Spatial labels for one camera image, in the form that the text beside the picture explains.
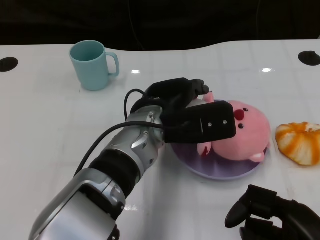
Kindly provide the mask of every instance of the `round plate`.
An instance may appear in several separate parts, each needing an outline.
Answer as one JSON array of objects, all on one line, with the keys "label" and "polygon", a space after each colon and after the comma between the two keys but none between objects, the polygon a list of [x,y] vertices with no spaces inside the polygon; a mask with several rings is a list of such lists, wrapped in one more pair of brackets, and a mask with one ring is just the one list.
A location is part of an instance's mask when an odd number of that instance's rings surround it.
[{"label": "round plate", "polygon": [[196,144],[172,143],[171,147],[178,159],[192,172],[213,180],[235,180],[252,173],[260,162],[251,160],[233,161],[225,159],[210,150],[209,155],[201,157]]}]

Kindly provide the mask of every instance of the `mug handle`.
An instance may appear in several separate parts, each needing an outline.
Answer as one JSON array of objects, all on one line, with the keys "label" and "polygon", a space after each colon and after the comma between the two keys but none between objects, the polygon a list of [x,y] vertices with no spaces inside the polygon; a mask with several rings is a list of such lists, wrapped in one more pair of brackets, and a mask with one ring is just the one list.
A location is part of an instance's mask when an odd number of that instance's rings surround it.
[{"label": "mug handle", "polygon": [[119,69],[119,60],[118,60],[117,55],[114,52],[106,52],[105,55],[113,57],[113,59],[115,61],[116,72],[109,73],[109,75],[113,76],[113,77],[117,77],[119,75],[119,71],[120,71],[120,69]]}]

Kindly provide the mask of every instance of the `plush toy ear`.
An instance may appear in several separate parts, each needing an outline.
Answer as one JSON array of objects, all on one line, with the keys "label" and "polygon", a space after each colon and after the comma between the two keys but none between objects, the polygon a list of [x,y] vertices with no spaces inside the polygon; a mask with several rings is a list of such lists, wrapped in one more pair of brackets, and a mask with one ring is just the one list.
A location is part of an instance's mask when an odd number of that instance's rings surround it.
[{"label": "plush toy ear", "polygon": [[212,91],[210,91],[209,93],[204,95],[202,100],[208,104],[213,103],[214,102],[214,94],[212,93]]},{"label": "plush toy ear", "polygon": [[196,146],[196,149],[198,151],[198,154],[201,157],[205,157],[210,153],[211,150],[211,142],[205,142],[205,143],[198,143]]},{"label": "plush toy ear", "polygon": [[249,159],[255,163],[260,163],[265,159],[265,153],[260,152],[258,154],[255,154],[255,155],[249,157]]}]

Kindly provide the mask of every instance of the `white table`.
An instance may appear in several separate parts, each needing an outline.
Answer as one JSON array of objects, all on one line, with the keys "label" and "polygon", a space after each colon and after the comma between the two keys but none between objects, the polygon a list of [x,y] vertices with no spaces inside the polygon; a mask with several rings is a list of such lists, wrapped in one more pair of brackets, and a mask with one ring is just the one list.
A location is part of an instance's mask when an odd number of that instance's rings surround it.
[{"label": "white table", "polygon": [[[19,60],[13,71],[0,72],[0,239],[28,238],[36,217],[72,179],[96,138],[124,121],[129,90],[180,77],[205,80],[216,99],[261,109],[272,127],[269,156],[250,176],[211,181],[187,170],[166,147],[127,199],[117,221],[122,240],[239,240],[239,228],[227,229],[224,221],[249,184],[307,204],[320,215],[320,167],[303,168],[286,159],[274,136],[280,124],[320,123],[320,66],[298,60],[302,51],[320,54],[319,40],[115,50],[121,74],[97,92],[81,88],[68,55],[71,46],[0,46],[0,59]],[[128,109],[138,98],[133,94]]]}]

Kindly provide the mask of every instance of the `black robotic finger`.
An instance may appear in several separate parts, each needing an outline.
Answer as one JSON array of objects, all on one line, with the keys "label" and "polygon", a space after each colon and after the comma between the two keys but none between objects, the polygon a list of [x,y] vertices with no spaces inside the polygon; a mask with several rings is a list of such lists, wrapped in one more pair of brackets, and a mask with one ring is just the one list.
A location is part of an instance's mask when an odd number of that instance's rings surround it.
[{"label": "black robotic finger", "polygon": [[247,206],[237,201],[231,208],[228,215],[225,218],[224,225],[228,228],[234,228],[244,222],[250,217],[249,209]]},{"label": "black robotic finger", "polygon": [[225,219],[227,228],[234,228],[244,222],[251,214],[264,219],[273,217],[277,193],[258,186],[249,185],[246,193],[231,208]]}]

